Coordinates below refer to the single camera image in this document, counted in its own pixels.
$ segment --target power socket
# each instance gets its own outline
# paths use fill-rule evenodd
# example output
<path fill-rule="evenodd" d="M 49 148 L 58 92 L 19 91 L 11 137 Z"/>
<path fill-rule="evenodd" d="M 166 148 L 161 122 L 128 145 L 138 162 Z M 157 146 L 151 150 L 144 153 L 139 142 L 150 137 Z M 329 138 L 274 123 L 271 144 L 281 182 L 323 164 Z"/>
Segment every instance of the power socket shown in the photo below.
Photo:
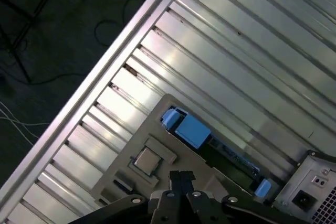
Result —
<path fill-rule="evenodd" d="M 315 176 L 314 179 L 311 181 L 314 185 L 318 186 L 318 187 L 325 187 L 328 180 L 323 178 L 323 177 L 320 177 L 320 176 Z"/>

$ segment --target metal rail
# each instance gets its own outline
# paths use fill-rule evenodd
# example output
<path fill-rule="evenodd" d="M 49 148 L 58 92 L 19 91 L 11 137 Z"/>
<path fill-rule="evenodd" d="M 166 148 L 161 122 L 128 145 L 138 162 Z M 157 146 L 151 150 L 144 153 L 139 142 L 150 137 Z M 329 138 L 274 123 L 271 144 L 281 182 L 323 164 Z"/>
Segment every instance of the metal rail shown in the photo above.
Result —
<path fill-rule="evenodd" d="M 336 155 L 336 0 L 147 0 L 0 190 L 0 222 L 66 223 L 165 93 L 286 181 Z"/>

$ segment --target black cable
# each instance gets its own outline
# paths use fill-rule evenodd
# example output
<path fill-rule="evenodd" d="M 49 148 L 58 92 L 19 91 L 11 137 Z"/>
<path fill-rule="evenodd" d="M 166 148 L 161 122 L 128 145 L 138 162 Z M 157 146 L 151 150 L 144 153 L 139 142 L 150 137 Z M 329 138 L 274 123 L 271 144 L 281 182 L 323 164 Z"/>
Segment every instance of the black cable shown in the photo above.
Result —
<path fill-rule="evenodd" d="M 114 21 L 114 20 L 111 20 L 111 19 L 103 19 L 101 21 L 99 21 L 96 26 L 94 27 L 94 31 L 93 31 L 93 35 L 94 35 L 94 38 L 96 39 L 97 43 L 100 44 L 101 46 L 104 46 L 104 47 L 109 47 L 110 44 L 105 44 L 104 42 L 101 41 L 101 39 L 99 38 L 98 34 L 97 34 L 97 29 L 103 25 L 103 24 L 115 24 L 115 25 L 118 25 L 121 27 L 121 25 Z"/>
<path fill-rule="evenodd" d="M 20 82 L 22 84 L 25 84 L 25 85 L 29 85 L 29 86 L 36 86 L 36 85 L 43 85 L 43 84 L 47 84 L 47 83 L 50 83 L 50 82 L 53 82 L 59 78 L 62 78 L 62 77 L 66 77 L 66 76 L 80 76 L 80 77 L 85 77 L 87 74 L 84 74 L 84 73 L 62 73 L 62 74 L 59 74 L 55 77 L 52 77 L 48 80 L 45 80 L 45 81 L 40 81 L 40 82 L 32 82 L 32 83 L 28 83 L 28 82 L 25 82 L 25 81 L 22 81 L 20 79 L 18 79 L 17 77 L 15 77 L 14 75 L 8 73 L 4 68 L 0 67 L 0 70 L 2 72 L 4 72 L 6 75 L 8 75 L 9 77 L 11 77 L 13 80 L 17 81 L 17 82 Z"/>

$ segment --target tripod leg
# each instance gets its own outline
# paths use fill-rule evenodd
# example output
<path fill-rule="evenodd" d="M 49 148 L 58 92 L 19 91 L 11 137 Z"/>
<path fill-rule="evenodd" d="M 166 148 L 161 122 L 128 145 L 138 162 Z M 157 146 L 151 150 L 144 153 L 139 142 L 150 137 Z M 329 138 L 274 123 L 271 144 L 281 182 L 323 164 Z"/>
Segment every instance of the tripod leg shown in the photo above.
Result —
<path fill-rule="evenodd" d="M 29 29 L 33 25 L 33 22 L 35 21 L 35 19 L 37 18 L 37 16 L 40 14 L 40 12 L 42 11 L 43 7 L 46 5 L 47 2 L 48 2 L 48 0 L 40 0 L 40 2 L 38 3 L 38 5 L 36 6 L 36 8 L 34 10 L 33 20 L 31 20 L 30 22 L 28 22 L 22 28 L 22 30 L 20 31 L 20 33 L 16 36 L 16 38 L 15 38 L 15 40 L 13 42 L 13 47 L 14 48 L 16 48 L 16 47 L 18 47 L 18 45 L 20 45 L 21 41 L 24 39 L 24 37 L 28 33 Z"/>
<path fill-rule="evenodd" d="M 34 17 L 32 15 L 30 15 L 25 10 L 21 9 L 20 7 L 18 7 L 17 5 L 15 5 L 14 3 L 12 3 L 11 1 L 9 1 L 9 0 L 0 0 L 0 2 L 4 3 L 8 7 L 10 7 L 11 9 L 13 9 L 17 13 L 19 13 L 20 15 L 24 16 L 25 18 L 27 18 L 28 20 L 33 20 Z"/>
<path fill-rule="evenodd" d="M 3 30 L 1 25 L 0 25 L 0 33 L 1 33 L 1 36 L 3 37 L 3 39 L 4 39 L 6 47 L 8 48 L 9 52 L 14 56 L 17 63 L 19 64 L 19 66 L 20 66 L 24 76 L 26 77 L 28 83 L 31 83 L 31 79 L 30 79 L 25 67 L 23 66 L 19 56 L 16 53 L 16 50 L 14 49 L 10 39 L 8 38 L 7 34 L 5 33 L 5 31 Z"/>

